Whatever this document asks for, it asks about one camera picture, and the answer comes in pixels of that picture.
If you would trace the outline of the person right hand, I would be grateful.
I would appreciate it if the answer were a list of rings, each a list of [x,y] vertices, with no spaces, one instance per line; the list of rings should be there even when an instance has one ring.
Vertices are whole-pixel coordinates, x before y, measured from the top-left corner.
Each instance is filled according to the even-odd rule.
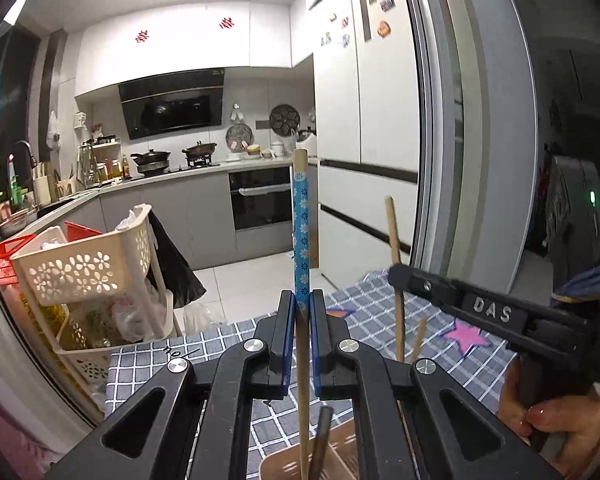
[[[562,396],[525,408],[518,399],[520,362],[509,363],[498,401],[498,419],[530,443],[533,430],[565,434],[560,451],[550,461],[565,479],[584,479],[600,455],[600,395]]]

